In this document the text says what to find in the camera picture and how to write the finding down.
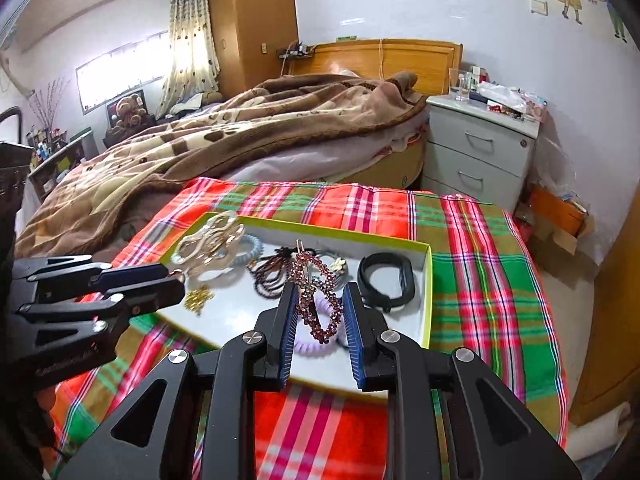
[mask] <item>patterned curtain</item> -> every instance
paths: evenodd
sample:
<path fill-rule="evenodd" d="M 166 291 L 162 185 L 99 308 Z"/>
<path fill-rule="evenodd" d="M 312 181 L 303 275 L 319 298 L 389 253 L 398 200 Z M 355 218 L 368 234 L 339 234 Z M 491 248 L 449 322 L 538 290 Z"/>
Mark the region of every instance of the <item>patterned curtain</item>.
<path fill-rule="evenodd" d="M 210 30 L 208 0 L 171 0 L 171 67 L 162 85 L 156 117 L 198 92 L 217 91 L 220 65 Z"/>

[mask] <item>plaid tablecloth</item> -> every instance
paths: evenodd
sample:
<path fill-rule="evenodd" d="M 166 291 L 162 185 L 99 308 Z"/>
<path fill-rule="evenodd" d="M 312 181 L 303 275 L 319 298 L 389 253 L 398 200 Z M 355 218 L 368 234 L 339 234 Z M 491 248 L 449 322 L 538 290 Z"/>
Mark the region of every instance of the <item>plaid tablecloth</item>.
<path fill-rule="evenodd" d="M 564 443 L 564 372 L 550 311 L 529 254 L 510 216 L 500 208 L 469 198 L 356 185 L 247 184 L 199 178 L 156 215 L 114 265 L 156 261 L 208 210 L 429 243 L 433 250 L 431 348 L 472 348 Z M 120 339 L 115 361 L 60 384 L 52 411 L 59 447 L 75 452 L 175 348 L 206 350 L 156 315 L 133 319 Z M 382 477 L 383 404 L 290 384 L 282 394 L 256 394 L 255 408 L 259 479 Z M 438 425 L 442 437 L 442 424 Z M 199 470 L 198 452 L 195 476 Z"/>

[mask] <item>wooden headboard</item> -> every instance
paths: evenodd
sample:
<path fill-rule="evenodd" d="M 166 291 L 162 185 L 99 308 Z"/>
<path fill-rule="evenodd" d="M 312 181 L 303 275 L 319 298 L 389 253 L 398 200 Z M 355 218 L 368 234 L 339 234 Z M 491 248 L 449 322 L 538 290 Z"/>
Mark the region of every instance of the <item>wooden headboard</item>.
<path fill-rule="evenodd" d="M 414 89 L 425 95 L 449 91 L 449 68 L 458 68 L 462 45 L 428 40 L 360 40 L 316 46 L 313 57 L 289 62 L 289 74 L 337 73 L 348 69 L 359 76 L 377 79 L 380 60 L 385 78 L 402 70 L 418 76 Z"/>

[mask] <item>drawer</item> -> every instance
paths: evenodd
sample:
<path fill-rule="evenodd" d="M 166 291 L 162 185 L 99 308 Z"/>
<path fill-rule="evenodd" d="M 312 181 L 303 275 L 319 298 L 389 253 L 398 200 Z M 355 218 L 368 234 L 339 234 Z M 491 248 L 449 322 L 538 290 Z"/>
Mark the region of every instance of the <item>drawer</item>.
<path fill-rule="evenodd" d="M 428 176 L 422 176 L 420 179 L 420 189 L 424 191 L 431 191 L 438 195 L 457 195 L 461 194 L 457 189 L 445 186 L 443 183 L 433 180 Z"/>
<path fill-rule="evenodd" d="M 427 142 L 422 174 L 481 202 L 513 212 L 524 177 L 519 178 L 482 160 Z"/>
<path fill-rule="evenodd" d="M 466 153 L 515 176 L 526 176 L 533 139 L 498 124 L 431 107 L 428 140 Z"/>

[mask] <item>wall switch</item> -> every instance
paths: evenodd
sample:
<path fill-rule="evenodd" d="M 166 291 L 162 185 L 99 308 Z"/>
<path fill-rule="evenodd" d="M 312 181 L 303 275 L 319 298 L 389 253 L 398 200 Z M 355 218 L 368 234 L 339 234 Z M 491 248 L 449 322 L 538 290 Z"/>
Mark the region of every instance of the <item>wall switch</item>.
<path fill-rule="evenodd" d="M 548 6 L 545 2 L 541 0 L 529 0 L 529 9 L 532 13 L 542 14 L 543 16 L 547 16 L 549 14 Z"/>

